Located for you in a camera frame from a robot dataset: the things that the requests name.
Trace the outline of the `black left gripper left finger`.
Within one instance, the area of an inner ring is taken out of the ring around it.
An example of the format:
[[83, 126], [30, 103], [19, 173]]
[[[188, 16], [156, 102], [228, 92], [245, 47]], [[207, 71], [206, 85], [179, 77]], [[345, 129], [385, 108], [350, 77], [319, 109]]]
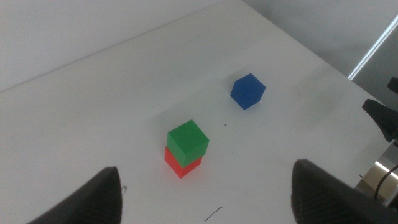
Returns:
[[38, 224], [120, 224], [123, 199], [116, 167], [106, 167], [56, 206], [32, 220]]

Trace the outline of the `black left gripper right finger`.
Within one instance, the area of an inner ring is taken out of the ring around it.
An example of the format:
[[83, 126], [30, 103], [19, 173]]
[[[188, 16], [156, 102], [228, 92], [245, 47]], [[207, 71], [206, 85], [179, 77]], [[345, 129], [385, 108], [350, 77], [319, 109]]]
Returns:
[[392, 223], [397, 212], [338, 180], [307, 159], [292, 170], [291, 207], [297, 223]]

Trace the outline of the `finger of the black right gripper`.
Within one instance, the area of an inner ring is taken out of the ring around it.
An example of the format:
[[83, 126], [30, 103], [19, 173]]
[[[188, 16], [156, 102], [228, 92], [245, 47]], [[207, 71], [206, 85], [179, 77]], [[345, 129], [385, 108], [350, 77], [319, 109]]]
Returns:
[[390, 91], [392, 91], [392, 92], [398, 94], [398, 78], [397, 78], [397, 77], [392, 77], [392, 78], [389, 80], [388, 84], [387, 84], [387, 88], [388, 88]]
[[397, 111], [372, 99], [367, 99], [362, 109], [377, 124], [387, 142], [397, 140]]

